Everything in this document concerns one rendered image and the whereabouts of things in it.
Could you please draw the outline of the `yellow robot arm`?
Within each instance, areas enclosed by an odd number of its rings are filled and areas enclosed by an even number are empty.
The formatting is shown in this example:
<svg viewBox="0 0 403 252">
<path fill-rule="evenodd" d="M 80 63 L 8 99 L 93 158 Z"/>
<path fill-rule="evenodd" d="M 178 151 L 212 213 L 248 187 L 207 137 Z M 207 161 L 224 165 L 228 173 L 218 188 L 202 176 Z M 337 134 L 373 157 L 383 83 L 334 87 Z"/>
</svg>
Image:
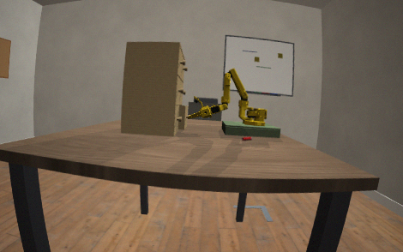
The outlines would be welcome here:
<svg viewBox="0 0 403 252">
<path fill-rule="evenodd" d="M 233 77 L 233 78 L 232 78 Z M 225 73 L 225 78 L 224 78 L 224 95 L 221 97 L 221 103 L 222 105 L 213 105 L 210 107 L 210 111 L 212 114 L 221 112 L 223 110 L 227 110 L 228 104 L 230 104 L 230 84 L 231 84 L 231 78 L 238 90 L 238 93 L 241 97 L 241 100 L 239 100 L 239 110 L 240 114 L 239 117 L 243 120 L 243 123 L 245 125 L 253 125 L 253 126 L 265 126 L 264 122 L 264 117 L 265 117 L 265 109 L 256 109 L 253 107 L 248 107 L 249 101 L 248 101 L 248 94 L 246 93 L 244 86 L 242 82 L 240 81 L 238 74 L 235 69 L 230 69 L 228 73 Z M 240 90 L 240 92 L 239 92 Z M 241 95 L 242 94 L 242 95 Z M 228 103 L 229 102 L 229 103 Z M 245 117 L 245 111 L 247 111 L 247 114 Z M 252 119 L 255 119 L 252 120 Z M 254 122 L 244 122 L 245 120 L 248 121 L 254 121 Z"/>
</svg>

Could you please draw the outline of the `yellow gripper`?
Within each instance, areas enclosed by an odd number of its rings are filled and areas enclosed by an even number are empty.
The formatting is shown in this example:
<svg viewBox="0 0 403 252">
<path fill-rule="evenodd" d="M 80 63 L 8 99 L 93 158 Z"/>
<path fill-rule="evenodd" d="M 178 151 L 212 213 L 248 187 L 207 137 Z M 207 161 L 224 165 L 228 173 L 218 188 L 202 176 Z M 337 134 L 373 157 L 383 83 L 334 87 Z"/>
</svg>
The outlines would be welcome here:
<svg viewBox="0 0 403 252">
<path fill-rule="evenodd" d="M 199 101 L 199 103 L 202 105 L 202 102 L 200 102 L 200 100 L 199 100 L 198 98 L 196 98 L 196 97 L 194 96 L 194 99 L 195 99 L 195 102 L 196 102 L 196 103 Z M 196 99 L 197 99 L 198 101 L 197 101 Z M 208 106 L 203 106 L 203 105 L 202 105 L 201 107 L 202 107 L 202 108 L 200 109 L 199 112 L 188 116 L 188 118 L 194 118 L 194 117 L 207 118 L 207 117 L 212 117 L 211 111 L 210 111 L 210 109 L 208 108 Z"/>
</svg>

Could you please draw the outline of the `brown wooden chest of drawers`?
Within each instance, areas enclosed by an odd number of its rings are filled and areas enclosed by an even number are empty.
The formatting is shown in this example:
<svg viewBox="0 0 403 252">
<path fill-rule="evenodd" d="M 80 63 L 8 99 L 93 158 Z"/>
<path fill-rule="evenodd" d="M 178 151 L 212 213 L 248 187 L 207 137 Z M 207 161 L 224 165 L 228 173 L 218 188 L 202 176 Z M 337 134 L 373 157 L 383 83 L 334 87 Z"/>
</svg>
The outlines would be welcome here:
<svg viewBox="0 0 403 252">
<path fill-rule="evenodd" d="M 175 136 L 176 105 L 182 105 L 176 104 L 180 47 L 180 42 L 127 42 L 121 133 Z"/>
</svg>

